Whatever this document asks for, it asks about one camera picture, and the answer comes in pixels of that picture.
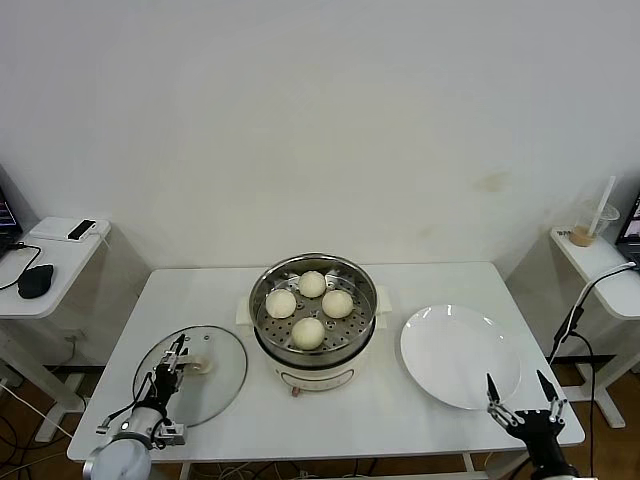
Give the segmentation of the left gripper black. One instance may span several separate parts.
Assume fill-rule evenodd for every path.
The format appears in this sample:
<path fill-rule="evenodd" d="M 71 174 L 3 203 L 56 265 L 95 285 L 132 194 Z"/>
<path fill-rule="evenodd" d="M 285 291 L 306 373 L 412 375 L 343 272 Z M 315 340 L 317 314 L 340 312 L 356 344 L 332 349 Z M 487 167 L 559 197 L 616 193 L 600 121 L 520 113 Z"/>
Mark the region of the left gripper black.
<path fill-rule="evenodd" d="M 166 408 L 178 391 L 182 369 L 188 361 L 189 350 L 184 346 L 185 335 L 180 335 L 174 345 L 167 348 L 153 374 L 151 386 L 144 398 L 137 403 L 147 408 Z"/>

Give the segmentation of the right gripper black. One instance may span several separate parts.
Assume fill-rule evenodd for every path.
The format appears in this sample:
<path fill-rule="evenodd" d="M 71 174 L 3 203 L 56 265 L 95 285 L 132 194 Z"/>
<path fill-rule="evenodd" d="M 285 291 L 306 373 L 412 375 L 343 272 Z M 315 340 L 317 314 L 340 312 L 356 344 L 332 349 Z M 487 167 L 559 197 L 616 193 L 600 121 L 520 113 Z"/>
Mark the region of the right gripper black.
<path fill-rule="evenodd" d="M 568 401 L 561 399 L 554 384 L 540 371 L 537 378 L 549 402 L 549 410 L 517 410 L 515 413 L 501 402 L 490 373 L 486 374 L 489 415 L 514 438 L 521 440 L 530 453 L 558 453 L 558 436 L 566 426 L 564 409 Z"/>

